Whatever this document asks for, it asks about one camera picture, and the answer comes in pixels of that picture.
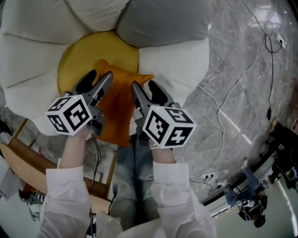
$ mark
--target jeans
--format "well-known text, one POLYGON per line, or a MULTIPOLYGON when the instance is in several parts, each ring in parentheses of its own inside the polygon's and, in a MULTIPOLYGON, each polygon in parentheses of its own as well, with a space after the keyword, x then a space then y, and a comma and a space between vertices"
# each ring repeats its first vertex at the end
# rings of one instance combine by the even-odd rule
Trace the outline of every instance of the jeans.
POLYGON ((153 158, 148 147, 141 147, 136 135, 129 147, 117 151, 113 178, 114 201, 110 215, 121 219, 123 230, 159 218, 157 204, 151 195, 153 158))
POLYGON ((260 186, 258 179, 249 167, 243 169, 242 172, 246 175, 248 180, 248 189, 246 191, 235 195, 230 186, 227 186, 223 190, 227 203, 230 206, 236 205, 236 202, 239 200, 252 198, 256 194, 255 190, 260 186))

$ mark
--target white sleeve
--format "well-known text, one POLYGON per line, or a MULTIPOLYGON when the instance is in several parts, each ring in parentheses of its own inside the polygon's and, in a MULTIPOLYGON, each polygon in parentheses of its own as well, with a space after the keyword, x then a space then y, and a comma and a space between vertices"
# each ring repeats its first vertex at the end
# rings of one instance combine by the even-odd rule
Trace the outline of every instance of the white sleeve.
POLYGON ((153 162, 152 196, 168 238, 214 238, 215 223, 190 188, 188 163, 153 162))
POLYGON ((83 180, 83 166, 47 169, 47 190, 37 237, 85 237, 90 225, 90 200, 83 180))

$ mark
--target white shirt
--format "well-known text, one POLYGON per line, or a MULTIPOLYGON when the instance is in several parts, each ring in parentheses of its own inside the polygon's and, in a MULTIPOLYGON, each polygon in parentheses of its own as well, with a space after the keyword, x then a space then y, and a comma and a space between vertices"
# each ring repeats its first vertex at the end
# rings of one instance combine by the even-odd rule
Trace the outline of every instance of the white shirt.
MULTIPOLYGON (((160 218, 122 232, 118 218, 98 214, 99 238, 215 238, 209 211, 190 188, 187 163, 153 164, 151 192, 160 218)), ((48 194, 38 237, 85 236, 90 225, 90 201, 83 167, 47 169, 48 194)))

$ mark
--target white cushion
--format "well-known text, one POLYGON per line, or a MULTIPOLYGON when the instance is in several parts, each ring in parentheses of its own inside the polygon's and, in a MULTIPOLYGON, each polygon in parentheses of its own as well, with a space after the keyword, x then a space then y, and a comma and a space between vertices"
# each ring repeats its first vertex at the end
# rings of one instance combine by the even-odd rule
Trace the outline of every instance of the white cushion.
POLYGON ((93 31, 109 31, 129 0, 66 0, 78 18, 93 31))
MULTIPOLYGON (((209 41, 191 40, 168 46, 140 49, 139 73, 153 74, 160 84, 182 107, 187 96, 203 80, 209 67, 209 41)), ((145 92, 151 97, 148 83, 145 92)), ((136 109, 130 121, 129 134, 135 133, 136 109)))
POLYGON ((88 33, 65 0, 7 0, 1 29, 5 34, 65 45, 88 33))
POLYGON ((38 119, 32 120, 32 122, 35 124, 37 129, 42 133, 45 134, 46 136, 57 136, 59 135, 53 125, 51 124, 50 120, 47 118, 46 115, 42 115, 38 119))
POLYGON ((57 72, 53 70, 6 88, 4 94, 11 111, 28 119, 37 119, 60 97, 57 72))
POLYGON ((0 34, 0 84, 7 88, 57 69, 66 48, 0 34))

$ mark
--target marble floor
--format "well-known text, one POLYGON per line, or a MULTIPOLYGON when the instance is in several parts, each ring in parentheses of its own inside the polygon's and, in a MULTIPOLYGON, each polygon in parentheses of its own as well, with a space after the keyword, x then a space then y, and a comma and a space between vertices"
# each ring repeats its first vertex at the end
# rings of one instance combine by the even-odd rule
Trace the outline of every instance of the marble floor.
MULTIPOLYGON (((260 25, 270 20, 285 40, 286 48, 274 54, 274 81, 270 102, 272 118, 278 119, 286 126, 291 126, 288 103, 292 91, 292 77, 297 77, 298 68, 298 25, 286 0, 244 0, 249 9, 256 15, 260 25)), ((257 21, 247 10, 241 0, 209 0, 210 3, 210 67, 200 86, 211 93, 221 104, 228 90, 234 86, 241 73, 248 68, 261 50, 264 33, 257 21)), ((267 24, 267 33, 272 27, 267 24)), ((273 49, 279 44, 272 41, 273 49)), ((230 92, 220 119, 225 128, 224 147, 217 166, 206 172, 216 172, 210 181, 232 177, 240 173, 240 164, 248 157, 251 165, 257 163, 259 153, 265 149, 266 130, 269 122, 266 119, 269 107, 268 97, 271 86, 271 54, 263 45, 263 50, 253 67, 246 72, 239 84, 230 92)), ((5 107, 3 90, 0 89, 0 115, 16 129, 22 118, 5 107)), ((175 149, 179 162, 190 164, 190 178, 199 181, 201 173, 209 168, 216 158, 222 143, 222 130, 217 121, 217 107, 213 99, 200 88, 189 95, 184 108, 196 120, 198 127, 191 140, 184 148, 175 149)), ((35 139, 33 149, 57 162, 62 155, 66 137, 46 137, 40 135, 33 123, 28 122, 19 138, 26 144, 35 139)), ((2 134, 0 142, 7 143, 9 136, 2 134)), ((109 165, 116 149, 114 145, 99 142, 102 162, 98 174, 107 175, 109 165)), ((96 159, 95 146, 92 140, 87 142, 85 175, 92 177, 96 159)), ((191 183, 200 200, 208 197, 210 185, 191 183)))

